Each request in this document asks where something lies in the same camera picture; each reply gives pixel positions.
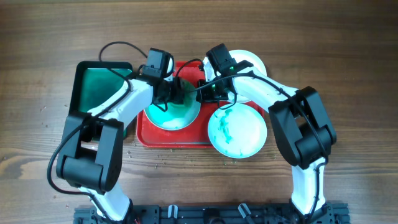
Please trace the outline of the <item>green sponge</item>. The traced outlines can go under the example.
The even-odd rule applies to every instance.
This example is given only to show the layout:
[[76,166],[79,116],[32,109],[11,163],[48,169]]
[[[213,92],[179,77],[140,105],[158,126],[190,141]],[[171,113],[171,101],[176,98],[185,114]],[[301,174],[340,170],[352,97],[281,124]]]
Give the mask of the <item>green sponge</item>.
[[185,106],[191,106],[196,100],[196,93],[192,92],[195,88],[189,81],[181,79],[181,88],[183,90],[183,103]]

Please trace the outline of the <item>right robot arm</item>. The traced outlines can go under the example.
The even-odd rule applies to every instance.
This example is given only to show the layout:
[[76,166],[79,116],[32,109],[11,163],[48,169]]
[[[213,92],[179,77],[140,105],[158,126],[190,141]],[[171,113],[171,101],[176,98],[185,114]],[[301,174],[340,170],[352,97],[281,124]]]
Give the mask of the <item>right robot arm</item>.
[[318,92],[310,86],[299,90],[272,80],[257,55],[238,56],[225,44],[207,51],[203,69],[205,84],[198,87],[199,93],[242,96],[269,114],[279,152],[292,166],[292,205],[304,222],[314,222],[326,204],[323,172],[336,142]]

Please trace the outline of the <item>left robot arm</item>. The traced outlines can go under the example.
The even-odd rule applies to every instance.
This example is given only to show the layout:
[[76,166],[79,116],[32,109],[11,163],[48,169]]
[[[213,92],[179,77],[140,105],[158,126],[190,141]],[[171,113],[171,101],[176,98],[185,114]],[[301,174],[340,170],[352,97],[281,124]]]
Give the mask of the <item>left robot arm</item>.
[[[52,180],[59,178],[76,187],[77,195],[86,195],[96,207],[91,221],[134,223],[132,200],[121,190],[118,178],[122,168],[124,130],[149,105],[166,104],[172,97],[167,81],[174,72],[173,56],[151,48],[146,54],[143,73],[124,76],[119,69],[132,69],[127,62],[83,61],[76,68],[70,110],[62,141],[47,169],[50,186],[62,194]],[[91,68],[107,70],[123,80],[121,88],[91,111],[79,110],[85,72]]]

